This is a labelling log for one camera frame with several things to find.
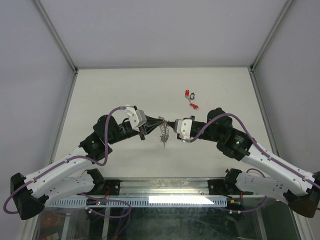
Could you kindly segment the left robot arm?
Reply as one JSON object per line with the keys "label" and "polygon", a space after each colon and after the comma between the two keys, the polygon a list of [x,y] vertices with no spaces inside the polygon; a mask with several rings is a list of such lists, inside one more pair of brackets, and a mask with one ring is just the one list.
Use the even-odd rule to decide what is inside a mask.
{"label": "left robot arm", "polygon": [[63,198],[78,194],[100,194],[106,181],[97,167],[106,165],[111,145],[126,139],[145,136],[163,125],[165,120],[150,116],[127,116],[117,123],[112,115],[103,115],[93,126],[93,132],[62,159],[33,173],[20,172],[10,177],[10,196],[3,204],[7,209],[9,201],[16,207],[14,214],[21,220],[39,215],[45,207]]}

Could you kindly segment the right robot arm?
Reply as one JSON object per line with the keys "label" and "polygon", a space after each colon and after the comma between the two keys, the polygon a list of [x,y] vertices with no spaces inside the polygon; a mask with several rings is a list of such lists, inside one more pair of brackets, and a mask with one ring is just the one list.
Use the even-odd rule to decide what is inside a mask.
{"label": "right robot arm", "polygon": [[193,117],[176,119],[168,125],[177,138],[186,143],[204,140],[216,143],[216,148],[230,159],[243,162],[267,176],[250,175],[239,169],[227,171],[222,194],[250,192],[279,200],[295,213],[313,218],[320,203],[320,174],[296,167],[259,144],[243,127],[233,127],[233,120],[241,126],[243,122],[234,114],[221,108],[211,110],[207,122],[196,121]]}

